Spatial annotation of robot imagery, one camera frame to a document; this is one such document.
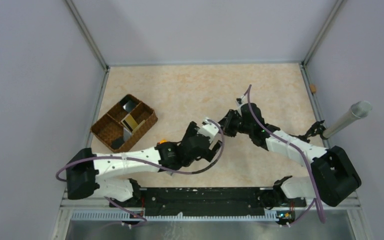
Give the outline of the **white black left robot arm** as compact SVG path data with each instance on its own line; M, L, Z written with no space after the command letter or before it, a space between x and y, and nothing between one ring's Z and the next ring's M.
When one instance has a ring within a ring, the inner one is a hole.
M218 137L222 135L221 126L206 118L202 126L190 122L179 142L166 141L143 150L113 154L83 148L62 168L67 198L81 200L95 195L134 207L140 202L140 190L135 181L120 176L142 172L203 173L221 157L224 142Z

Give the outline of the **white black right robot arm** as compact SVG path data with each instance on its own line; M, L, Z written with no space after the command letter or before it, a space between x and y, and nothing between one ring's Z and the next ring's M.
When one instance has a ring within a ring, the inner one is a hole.
M316 146L289 135L266 123L255 103L230 109L218 123L225 136L248 135L257 147L283 155L309 171L308 176L288 176L276 183L280 188L273 192L273 200L279 206L287 206L296 198L305 198L336 207L362 185L343 148Z

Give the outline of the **brown woven divided basket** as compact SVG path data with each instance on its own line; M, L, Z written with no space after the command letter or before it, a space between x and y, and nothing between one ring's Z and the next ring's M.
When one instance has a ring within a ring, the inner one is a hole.
M128 152L157 123L153 108L132 94L113 105L90 131L113 153Z

